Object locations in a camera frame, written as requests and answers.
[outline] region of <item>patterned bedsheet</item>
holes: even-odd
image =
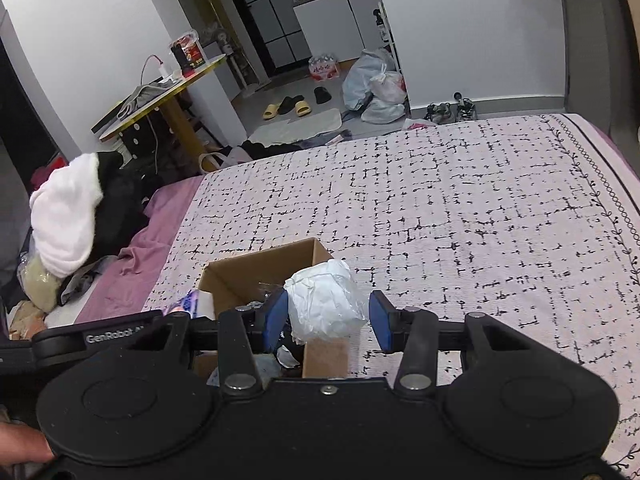
[[[640,461],[640,183],[574,115],[398,132],[289,153],[206,177],[145,309],[180,298],[208,261],[317,237],[362,289],[441,319],[483,310],[613,386],[620,423],[605,458]],[[393,381],[370,327],[353,376]],[[438,383],[460,373],[442,355]]]

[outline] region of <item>purple cloth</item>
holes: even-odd
[[[164,266],[171,244],[202,182],[195,176],[158,189],[146,205],[149,225],[120,251],[98,279],[76,323],[140,312]]]

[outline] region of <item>wooden table leg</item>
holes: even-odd
[[[198,164],[198,157],[203,153],[208,153],[204,149],[202,142],[193,131],[193,128],[189,124],[189,121],[184,116],[184,112],[180,108],[178,101],[175,97],[172,97],[164,104],[160,105],[160,112],[167,122],[171,131],[180,141],[180,145],[184,148],[184,151]],[[211,164],[208,160],[202,161],[202,167],[205,171],[216,171],[217,168]]]

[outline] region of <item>yellow table edge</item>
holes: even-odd
[[[115,137],[121,131],[129,128],[133,123],[147,115],[151,110],[164,104],[176,94],[179,94],[182,90],[184,90],[186,86],[197,81],[205,74],[211,72],[215,67],[221,65],[225,59],[226,54],[221,54],[220,56],[215,57],[214,59],[210,60],[205,66],[197,68],[195,70],[195,74],[183,79],[175,86],[169,88],[167,92],[155,98],[153,101],[149,101],[146,105],[140,108],[140,110],[132,113],[124,121],[111,125],[111,127],[100,136],[100,142],[105,142],[107,140],[113,139],[113,137]]]

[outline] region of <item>yellow slipper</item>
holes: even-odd
[[[304,117],[311,113],[311,106],[306,101],[298,101],[296,103],[296,114],[298,117]]]
[[[278,106],[279,105],[269,105],[269,106],[267,106],[267,109],[262,114],[262,118],[265,121],[268,121],[269,119],[273,119],[278,114]]]

